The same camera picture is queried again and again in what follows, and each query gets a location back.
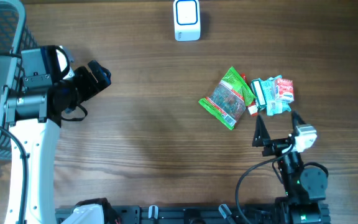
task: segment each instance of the wooden tabletop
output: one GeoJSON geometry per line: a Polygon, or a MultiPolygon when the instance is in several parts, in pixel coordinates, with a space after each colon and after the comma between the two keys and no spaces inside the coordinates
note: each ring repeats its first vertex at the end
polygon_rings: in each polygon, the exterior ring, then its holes
{"type": "MultiPolygon", "coordinates": [[[[84,102],[88,117],[63,122],[55,156],[55,205],[107,197],[113,205],[234,203],[240,175],[266,160],[251,147],[255,118],[233,131],[198,104],[233,66],[249,80],[293,80],[290,106],[318,130],[302,154],[330,171],[333,223],[358,223],[358,1],[202,1],[201,39],[177,42],[171,2],[33,4],[27,25],[40,45],[64,45],[73,68],[96,59],[112,84],[84,102]]],[[[272,138],[290,113],[268,117],[272,138]]],[[[10,163],[0,161],[0,223],[10,163]]],[[[240,200],[285,195],[270,166],[244,180],[240,200]]]]}

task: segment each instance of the green snack bag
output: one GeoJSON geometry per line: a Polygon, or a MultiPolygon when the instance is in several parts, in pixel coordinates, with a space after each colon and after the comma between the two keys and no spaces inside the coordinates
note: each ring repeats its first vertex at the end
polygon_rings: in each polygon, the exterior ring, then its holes
{"type": "Polygon", "coordinates": [[[233,130],[246,106],[256,99],[244,79],[231,67],[215,88],[213,94],[199,100],[199,104],[233,130]]]}

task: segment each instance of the red and white box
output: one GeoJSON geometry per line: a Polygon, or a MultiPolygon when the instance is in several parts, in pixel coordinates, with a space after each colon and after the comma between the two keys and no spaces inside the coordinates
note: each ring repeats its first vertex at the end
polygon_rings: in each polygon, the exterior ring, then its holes
{"type": "Polygon", "coordinates": [[[274,80],[274,88],[276,101],[291,103],[294,100],[292,80],[278,78],[274,80]]]}

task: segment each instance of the plastic bag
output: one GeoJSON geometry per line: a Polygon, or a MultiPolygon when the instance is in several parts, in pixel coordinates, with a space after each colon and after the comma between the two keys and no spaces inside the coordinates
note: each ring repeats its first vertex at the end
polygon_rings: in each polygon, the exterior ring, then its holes
{"type": "Polygon", "coordinates": [[[231,67],[215,88],[213,94],[199,100],[199,104],[232,130],[246,106],[255,99],[248,85],[231,67]]]}
{"type": "Polygon", "coordinates": [[[274,94],[274,80],[282,78],[281,75],[275,78],[268,78],[265,81],[261,81],[262,91],[266,97],[266,114],[273,116],[275,114],[283,113],[284,111],[291,111],[290,105],[288,103],[283,103],[275,100],[274,94]]]}

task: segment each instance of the red box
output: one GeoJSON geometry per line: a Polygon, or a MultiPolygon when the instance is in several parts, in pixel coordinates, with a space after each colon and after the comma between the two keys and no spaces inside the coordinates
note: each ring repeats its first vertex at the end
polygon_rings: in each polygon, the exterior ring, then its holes
{"type": "Polygon", "coordinates": [[[274,80],[274,88],[276,101],[291,103],[294,100],[292,80],[278,78],[274,80]]]}

